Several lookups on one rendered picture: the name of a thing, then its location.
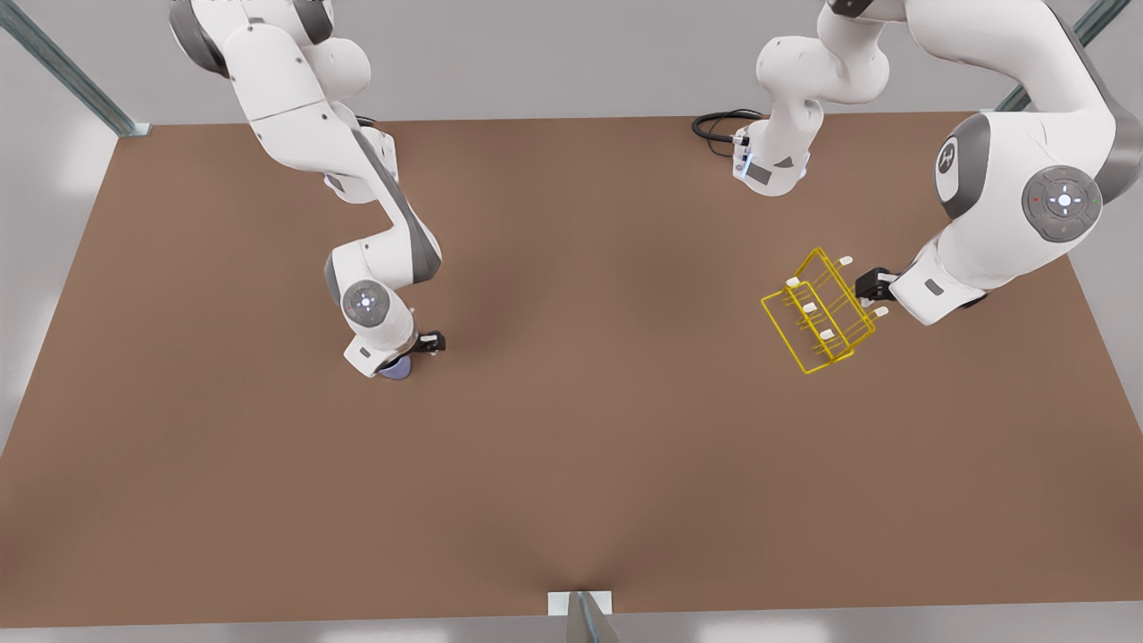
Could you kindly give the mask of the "yellow wire cup holder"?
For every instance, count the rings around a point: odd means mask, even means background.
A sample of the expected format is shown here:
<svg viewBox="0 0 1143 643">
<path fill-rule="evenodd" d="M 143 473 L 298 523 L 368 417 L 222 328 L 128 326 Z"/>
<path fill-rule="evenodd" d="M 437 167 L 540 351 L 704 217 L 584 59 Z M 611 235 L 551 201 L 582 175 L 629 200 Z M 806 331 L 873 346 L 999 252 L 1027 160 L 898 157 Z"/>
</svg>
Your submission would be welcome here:
<svg viewBox="0 0 1143 643">
<path fill-rule="evenodd" d="M 876 332 L 876 322 L 889 310 L 855 294 L 842 270 L 853 257 L 833 260 L 823 248 L 813 249 L 777 292 L 761 298 L 780 340 L 797 367 L 813 373 L 845 361 Z"/>
</svg>

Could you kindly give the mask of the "silver frame post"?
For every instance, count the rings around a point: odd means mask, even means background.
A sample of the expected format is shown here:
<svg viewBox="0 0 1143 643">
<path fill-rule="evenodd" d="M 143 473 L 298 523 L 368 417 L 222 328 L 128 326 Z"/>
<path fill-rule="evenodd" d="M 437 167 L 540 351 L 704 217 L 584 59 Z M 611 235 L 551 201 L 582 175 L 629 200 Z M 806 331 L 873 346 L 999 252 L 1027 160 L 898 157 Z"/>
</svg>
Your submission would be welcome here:
<svg viewBox="0 0 1143 643">
<path fill-rule="evenodd" d="M 1071 31 L 1078 39 L 1081 48 L 1089 47 L 1097 40 L 1104 29 L 1118 21 L 1119 16 L 1126 11 L 1135 0 L 1094 0 L 1094 3 L 1086 9 L 1071 25 Z M 1017 85 L 1004 101 L 996 106 L 996 113 L 1023 113 L 1023 111 L 1037 111 L 1039 103 L 1031 98 L 1024 85 Z"/>
<path fill-rule="evenodd" d="M 91 80 L 66 53 L 55 45 L 15 3 L 15 0 L 0 0 L 0 29 L 11 34 L 34 61 L 57 78 L 61 85 L 73 94 L 103 124 L 119 138 L 142 138 L 151 132 L 150 123 L 135 122 L 131 116 L 119 107 L 113 99 Z"/>
<path fill-rule="evenodd" d="M 547 614 L 566 617 L 566 643 L 621 643 L 612 622 L 612 590 L 547 593 Z"/>
</svg>

